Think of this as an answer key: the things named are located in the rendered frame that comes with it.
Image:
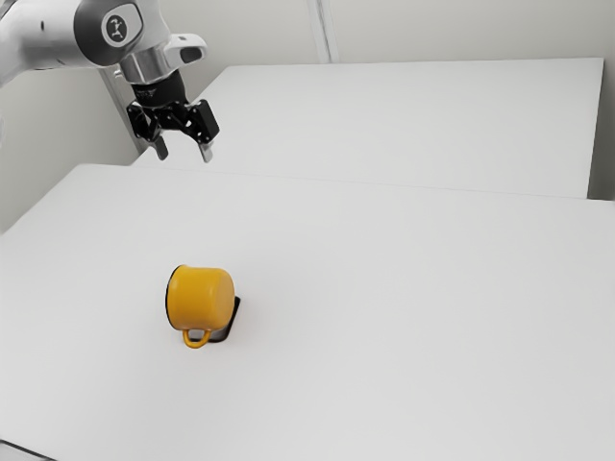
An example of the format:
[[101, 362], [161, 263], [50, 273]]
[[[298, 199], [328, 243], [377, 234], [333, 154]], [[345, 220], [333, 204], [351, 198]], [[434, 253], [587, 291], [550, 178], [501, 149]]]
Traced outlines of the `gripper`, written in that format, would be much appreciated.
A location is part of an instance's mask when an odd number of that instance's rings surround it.
[[204, 163], [213, 159], [211, 144], [220, 128], [209, 102], [201, 99], [189, 108], [185, 83], [179, 70], [148, 85], [131, 85], [135, 99], [126, 107], [136, 138], [154, 147], [159, 160], [168, 158], [162, 131], [190, 135], [198, 145]]

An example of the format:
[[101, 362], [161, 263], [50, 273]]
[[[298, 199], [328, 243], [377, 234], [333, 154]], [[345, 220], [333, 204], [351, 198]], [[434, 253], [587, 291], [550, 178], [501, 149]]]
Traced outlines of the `yellow enamel mug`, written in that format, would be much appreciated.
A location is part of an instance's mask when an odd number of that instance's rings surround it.
[[167, 283], [167, 320], [191, 349], [225, 341], [239, 304], [231, 275], [220, 268], [180, 265]]

